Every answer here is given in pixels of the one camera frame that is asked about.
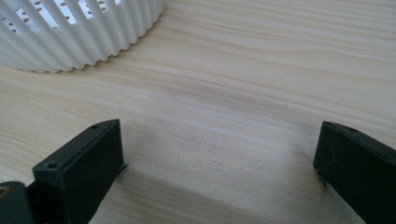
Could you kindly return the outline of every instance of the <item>light wood surface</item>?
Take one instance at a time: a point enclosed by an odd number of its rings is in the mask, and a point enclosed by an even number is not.
[[[71,73],[0,68],[0,182],[119,118],[92,220],[363,223],[312,167],[321,122],[396,147],[395,1],[168,0],[145,37]]]

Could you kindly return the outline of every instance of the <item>black clamp jaw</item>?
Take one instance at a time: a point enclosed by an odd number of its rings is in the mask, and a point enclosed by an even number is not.
[[[314,167],[366,223],[396,223],[396,150],[325,121]]]
[[[125,167],[120,121],[92,125],[36,165],[29,187],[0,184],[0,223],[88,224]]]

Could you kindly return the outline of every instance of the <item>wooden table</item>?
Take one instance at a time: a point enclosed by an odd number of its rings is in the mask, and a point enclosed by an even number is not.
[[[95,67],[0,68],[0,182],[119,118],[125,160],[92,223],[363,223],[316,175],[321,122],[396,147],[396,2],[168,0]]]

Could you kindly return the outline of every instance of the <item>white plastic container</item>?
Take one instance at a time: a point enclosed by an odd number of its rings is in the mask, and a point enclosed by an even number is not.
[[[0,64],[57,72],[106,61],[152,27],[163,1],[0,0]]]

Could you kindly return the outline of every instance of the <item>wood grain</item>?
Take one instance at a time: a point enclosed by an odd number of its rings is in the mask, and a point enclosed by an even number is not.
[[[363,223],[315,174],[321,122],[396,147],[395,1],[168,0],[117,58],[0,68],[0,182],[120,118],[124,171],[92,223]]]

